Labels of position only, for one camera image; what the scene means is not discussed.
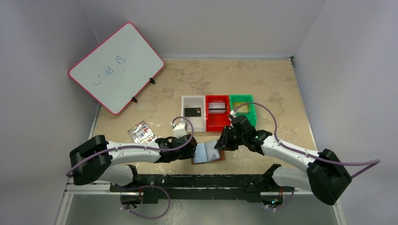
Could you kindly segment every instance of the white plastic container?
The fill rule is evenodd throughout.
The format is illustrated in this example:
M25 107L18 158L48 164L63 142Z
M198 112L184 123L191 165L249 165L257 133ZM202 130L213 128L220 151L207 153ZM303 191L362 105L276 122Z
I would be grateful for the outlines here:
M181 116L184 115L185 108L200 108L200 117L187 117L192 125L195 132L206 132L206 96L194 95L181 97ZM188 124L188 132L191 132L191 126Z

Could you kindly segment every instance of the wooden board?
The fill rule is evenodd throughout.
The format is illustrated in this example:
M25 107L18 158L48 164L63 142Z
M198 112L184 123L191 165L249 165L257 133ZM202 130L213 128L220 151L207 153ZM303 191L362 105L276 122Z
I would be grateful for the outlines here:
M171 120L181 114L182 95L245 95L270 108L279 123L278 136L295 145L314 149L306 113L292 66L287 60L166 60L156 85L145 87L138 104L129 104L119 115L101 108L94 130L107 140L129 143L127 130L141 121L162 137L172 135ZM270 115L256 107L257 128L274 130ZM195 135L198 142L219 135ZM139 173L245 174L264 173L278 159L250 152L241 146L225 151L225 160L192 165L190 160L166 164L135 163Z

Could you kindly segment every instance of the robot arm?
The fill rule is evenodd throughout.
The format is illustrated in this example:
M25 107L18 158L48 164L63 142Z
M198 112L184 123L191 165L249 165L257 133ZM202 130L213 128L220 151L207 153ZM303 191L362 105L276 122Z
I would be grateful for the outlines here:
M337 161L334 152L325 149L323 152L307 150L282 141L288 147L301 150L299 154L280 146L272 133L256 130L249 120L241 115L232 119L231 126L224 127L215 148L219 150L237 150L239 145L250 151L280 159L297 169L273 165L264 177L268 182L278 186L289 186L308 190L322 202L333 205L351 183L352 179L342 165L333 165L307 157L306 154L318 155L320 158Z
M138 179L136 168L123 165L125 163L169 163L193 158L197 146L193 137L178 150L161 151L178 148L188 142L191 136L186 133L185 123L177 124L173 134L173 137L157 138L147 143L116 143L97 135L69 153L73 182L75 185L85 185L102 180L125 186ZM104 153L86 161L86 158L101 151Z
M85 185L102 180L126 186L138 182L139 176L134 166L123 165L125 163L170 163L178 159L193 158L197 143L186 133L185 124L177 124L173 133L175 137L158 138L147 143L116 143L106 141L103 135L93 137L69 154L74 184ZM337 156L328 149L317 152L287 142L283 144L339 162ZM318 199L329 205L337 201L352 180L341 165L324 163L279 146L272 133L265 130L257 131L245 116L233 118L231 126L224 127L214 148L237 150L239 145L244 145L250 151L261 155L278 158L297 168L273 165L263 174L267 185L312 191Z

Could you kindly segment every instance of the red plastic container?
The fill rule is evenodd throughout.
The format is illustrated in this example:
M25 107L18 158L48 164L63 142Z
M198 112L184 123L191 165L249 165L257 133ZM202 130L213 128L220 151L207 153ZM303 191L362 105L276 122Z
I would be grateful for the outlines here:
M226 106L224 113L209 113L209 103L223 102ZM230 113L230 97L228 95L206 95L206 131L222 131L224 126L229 126L231 121L228 119Z

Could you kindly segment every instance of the black card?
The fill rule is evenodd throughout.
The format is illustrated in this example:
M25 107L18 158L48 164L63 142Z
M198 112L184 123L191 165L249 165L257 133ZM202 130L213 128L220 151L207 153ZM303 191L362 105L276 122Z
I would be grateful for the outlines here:
M200 117L200 108L184 108L184 116L186 117Z

